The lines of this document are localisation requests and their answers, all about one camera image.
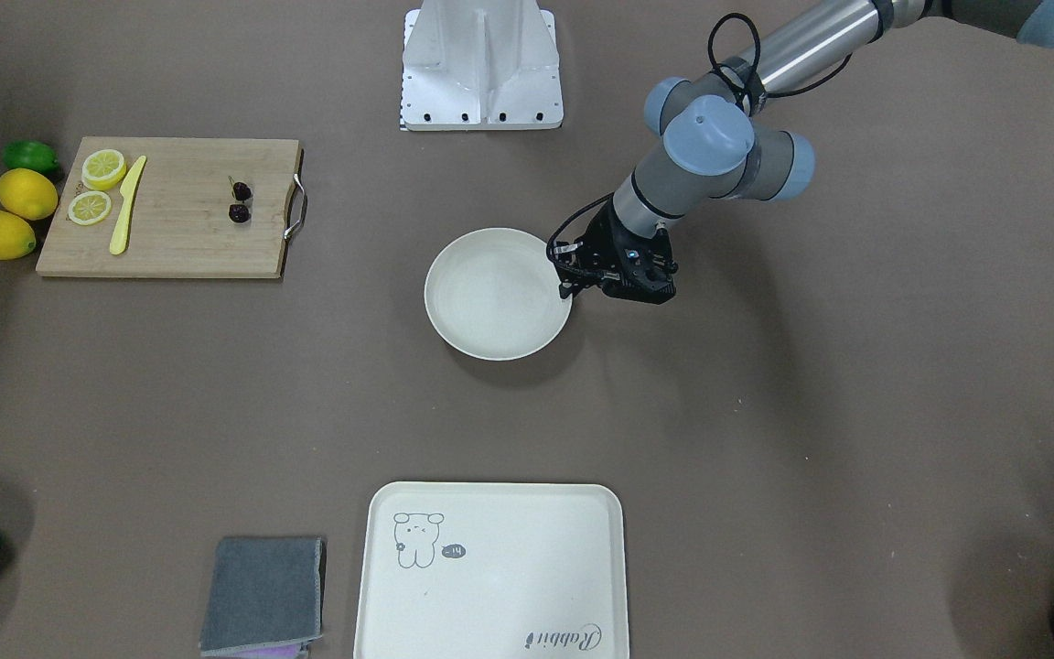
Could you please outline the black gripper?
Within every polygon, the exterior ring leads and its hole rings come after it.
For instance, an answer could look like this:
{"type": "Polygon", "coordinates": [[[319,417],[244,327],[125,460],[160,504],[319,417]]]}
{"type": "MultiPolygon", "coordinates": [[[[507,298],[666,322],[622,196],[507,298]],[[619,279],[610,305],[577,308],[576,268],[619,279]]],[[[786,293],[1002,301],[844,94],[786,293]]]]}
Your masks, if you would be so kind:
{"type": "Polygon", "coordinates": [[[657,224],[650,237],[639,236],[619,219],[611,201],[598,210],[582,234],[582,288],[660,305],[676,295],[677,270],[665,226],[657,224]]]}

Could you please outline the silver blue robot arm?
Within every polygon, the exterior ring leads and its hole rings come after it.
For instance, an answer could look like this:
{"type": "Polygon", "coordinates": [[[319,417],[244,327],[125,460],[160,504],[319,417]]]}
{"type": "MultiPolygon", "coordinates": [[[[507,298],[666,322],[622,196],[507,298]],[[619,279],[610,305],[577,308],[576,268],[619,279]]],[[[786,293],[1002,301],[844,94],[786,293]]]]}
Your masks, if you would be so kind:
{"type": "Polygon", "coordinates": [[[545,243],[559,297],[598,289],[636,303],[672,299],[679,266],[669,230],[695,206],[790,200],[812,182],[814,146],[758,124],[758,114],[820,88],[858,49],[926,17],[1054,49],[1054,1],[820,1],[769,35],[745,14],[721,16],[719,26],[746,26],[750,46],[720,58],[708,41],[707,72],[662,80],[648,93],[643,115],[655,146],[614,192],[588,205],[591,221],[580,237],[545,243]]]}

